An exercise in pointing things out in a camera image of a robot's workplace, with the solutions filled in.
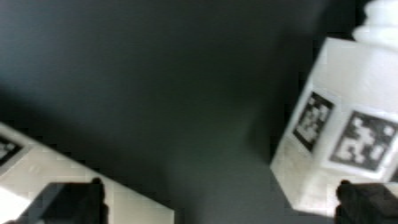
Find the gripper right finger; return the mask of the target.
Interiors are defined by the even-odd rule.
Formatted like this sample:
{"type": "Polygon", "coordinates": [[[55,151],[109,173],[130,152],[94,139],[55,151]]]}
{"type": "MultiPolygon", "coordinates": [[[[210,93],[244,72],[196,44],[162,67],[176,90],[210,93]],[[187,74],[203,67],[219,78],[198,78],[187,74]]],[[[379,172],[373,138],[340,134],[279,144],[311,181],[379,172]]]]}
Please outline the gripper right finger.
{"type": "Polygon", "coordinates": [[[352,183],[336,189],[334,224],[398,224],[398,183],[352,183]]]}

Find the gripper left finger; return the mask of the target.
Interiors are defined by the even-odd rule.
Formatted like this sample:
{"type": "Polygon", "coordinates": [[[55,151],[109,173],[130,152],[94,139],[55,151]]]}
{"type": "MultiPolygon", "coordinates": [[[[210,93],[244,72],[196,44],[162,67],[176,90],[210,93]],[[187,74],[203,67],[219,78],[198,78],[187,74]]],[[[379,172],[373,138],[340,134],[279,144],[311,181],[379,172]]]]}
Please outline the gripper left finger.
{"type": "Polygon", "coordinates": [[[52,182],[41,196],[45,212],[38,224],[109,224],[105,196],[100,178],[89,182],[52,182]]]}

